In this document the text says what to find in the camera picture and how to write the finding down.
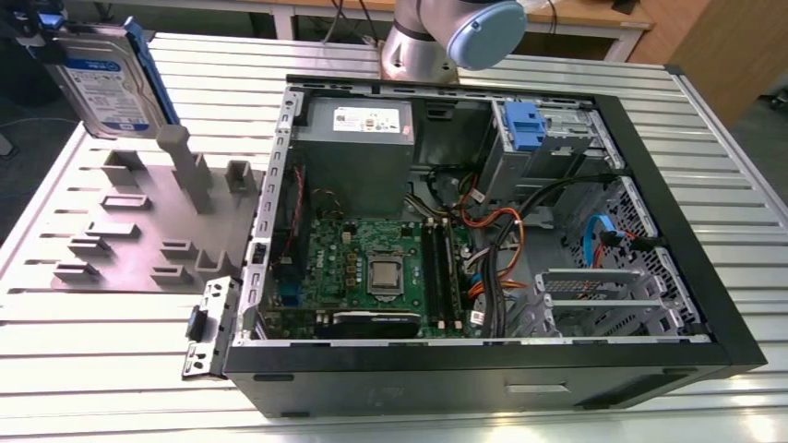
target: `ram slot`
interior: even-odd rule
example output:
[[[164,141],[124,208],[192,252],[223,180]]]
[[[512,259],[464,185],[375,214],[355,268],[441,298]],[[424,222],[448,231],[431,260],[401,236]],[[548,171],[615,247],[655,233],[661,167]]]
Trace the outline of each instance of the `ram slot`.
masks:
[[[424,225],[421,228],[421,267],[424,271],[424,290],[427,299],[427,317],[429,326],[435,326],[440,319],[441,299],[439,297],[439,275],[435,260],[435,227]]]
[[[452,270],[448,235],[443,226],[435,228],[435,244],[436,244],[436,259],[439,269],[439,282],[441,283],[439,289],[440,306],[441,306],[441,320],[455,323],[455,315],[452,308]]]
[[[452,320],[452,326],[455,329],[461,329],[461,293],[459,291],[459,263],[455,260],[455,232],[452,231],[452,225],[449,221],[443,222],[445,231],[445,250],[447,250],[447,262],[449,272],[449,319]]]

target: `power supply label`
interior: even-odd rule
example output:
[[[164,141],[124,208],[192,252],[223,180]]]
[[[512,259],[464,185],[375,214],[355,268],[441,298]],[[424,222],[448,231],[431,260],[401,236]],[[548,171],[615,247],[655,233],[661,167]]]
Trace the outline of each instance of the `power supply label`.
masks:
[[[144,131],[151,126],[139,99],[132,92],[132,79],[120,65],[104,60],[71,58],[65,61],[73,84],[103,125],[123,131]]]
[[[381,108],[336,108],[333,130],[399,134],[399,110]]]

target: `aluminum table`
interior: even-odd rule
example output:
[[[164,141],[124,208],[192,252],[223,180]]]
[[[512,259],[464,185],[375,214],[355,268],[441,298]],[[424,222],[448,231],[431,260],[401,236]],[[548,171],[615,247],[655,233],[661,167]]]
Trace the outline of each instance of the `aluminum table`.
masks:
[[[373,49],[159,34],[153,57],[191,148],[265,168],[284,76],[377,77]],[[620,96],[769,361],[612,413],[267,420],[231,382],[180,379],[197,295],[49,289],[108,181],[112,149],[168,163],[151,140],[81,126],[0,249],[0,437],[95,441],[776,441],[788,439],[788,211],[681,76],[661,66],[513,56],[465,84]]]

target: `hard drive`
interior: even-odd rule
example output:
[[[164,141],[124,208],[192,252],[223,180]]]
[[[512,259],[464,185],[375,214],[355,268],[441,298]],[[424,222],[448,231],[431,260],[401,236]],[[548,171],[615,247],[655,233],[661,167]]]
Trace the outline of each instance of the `hard drive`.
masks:
[[[155,138],[180,123],[141,31],[132,18],[55,30],[65,59],[47,69],[96,138]]]

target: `metal bracket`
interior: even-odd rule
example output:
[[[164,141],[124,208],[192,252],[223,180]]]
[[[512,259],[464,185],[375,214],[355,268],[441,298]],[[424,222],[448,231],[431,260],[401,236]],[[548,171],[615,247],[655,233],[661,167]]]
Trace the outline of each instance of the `metal bracket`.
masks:
[[[224,357],[233,336],[240,283],[232,277],[205,284],[200,304],[188,320],[185,336],[191,340],[185,353],[183,380],[227,379]]]

